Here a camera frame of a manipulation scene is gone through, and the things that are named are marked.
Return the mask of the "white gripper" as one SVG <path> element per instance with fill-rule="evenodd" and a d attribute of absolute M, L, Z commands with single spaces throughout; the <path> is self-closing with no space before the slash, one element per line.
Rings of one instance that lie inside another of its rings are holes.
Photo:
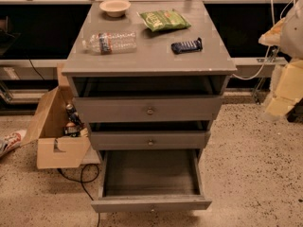
<path fill-rule="evenodd" d="M 289 10 L 285 19 L 276 22 L 258 42 L 280 46 L 293 59 L 277 65 L 271 76 L 270 93 L 263 102 L 263 117 L 276 121 L 286 116 L 303 98 L 303 0 Z"/>

